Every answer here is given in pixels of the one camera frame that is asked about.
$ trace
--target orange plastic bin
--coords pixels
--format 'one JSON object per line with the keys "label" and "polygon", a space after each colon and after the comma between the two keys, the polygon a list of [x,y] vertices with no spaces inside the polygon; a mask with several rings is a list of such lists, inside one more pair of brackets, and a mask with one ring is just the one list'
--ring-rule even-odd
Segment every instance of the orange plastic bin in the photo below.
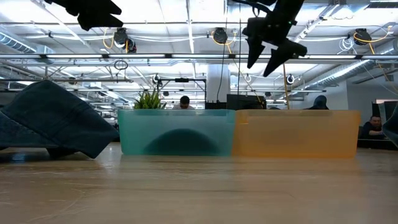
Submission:
{"label": "orange plastic bin", "polygon": [[233,156],[353,158],[359,111],[241,110]]}

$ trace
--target computer monitor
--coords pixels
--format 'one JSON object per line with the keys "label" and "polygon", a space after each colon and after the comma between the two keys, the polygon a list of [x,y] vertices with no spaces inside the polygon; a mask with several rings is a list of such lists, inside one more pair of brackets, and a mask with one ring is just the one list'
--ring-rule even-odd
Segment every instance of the computer monitor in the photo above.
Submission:
{"label": "computer monitor", "polygon": [[263,96],[228,94],[226,97],[226,108],[228,110],[265,110],[267,109],[267,103]]}

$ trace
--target plastic bin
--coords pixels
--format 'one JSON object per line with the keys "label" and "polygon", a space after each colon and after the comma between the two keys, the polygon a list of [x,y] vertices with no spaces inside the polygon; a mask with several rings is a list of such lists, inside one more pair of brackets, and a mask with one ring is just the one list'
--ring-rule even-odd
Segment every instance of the plastic bin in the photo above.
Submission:
{"label": "plastic bin", "polygon": [[127,155],[231,155],[235,111],[119,110],[118,121]]}
{"label": "plastic bin", "polygon": [[359,111],[241,110],[233,156],[353,158]]}

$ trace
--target table surface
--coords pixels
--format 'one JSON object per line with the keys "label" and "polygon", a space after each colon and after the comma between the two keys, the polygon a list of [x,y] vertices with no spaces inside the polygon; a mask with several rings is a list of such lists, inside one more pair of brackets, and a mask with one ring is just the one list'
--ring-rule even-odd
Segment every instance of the table surface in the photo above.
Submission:
{"label": "table surface", "polygon": [[0,152],[1,223],[394,223],[398,152],[356,159]]}

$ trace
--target potted plant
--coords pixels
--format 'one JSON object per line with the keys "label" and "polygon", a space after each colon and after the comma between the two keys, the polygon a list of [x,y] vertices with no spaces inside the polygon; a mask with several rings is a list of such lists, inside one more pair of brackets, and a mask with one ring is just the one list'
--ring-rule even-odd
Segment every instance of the potted plant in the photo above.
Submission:
{"label": "potted plant", "polygon": [[152,94],[144,92],[139,94],[139,100],[135,99],[134,109],[164,109],[167,103],[160,102],[159,93],[154,90]]}

